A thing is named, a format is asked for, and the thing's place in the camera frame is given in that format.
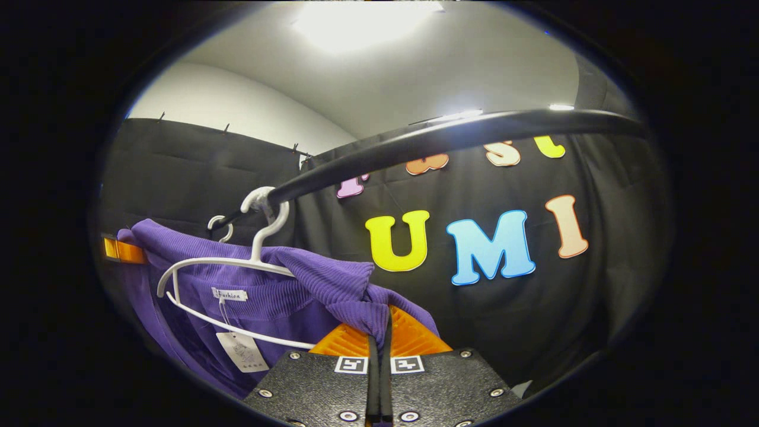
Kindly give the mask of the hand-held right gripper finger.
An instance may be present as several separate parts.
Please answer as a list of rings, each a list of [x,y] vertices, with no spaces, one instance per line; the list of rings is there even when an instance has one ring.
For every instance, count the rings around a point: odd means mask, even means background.
[[[481,425],[522,397],[480,352],[453,348],[390,306],[381,363],[381,418],[393,425]]]
[[[347,324],[309,350],[290,350],[244,398],[288,425],[370,425],[380,413],[376,340]]]

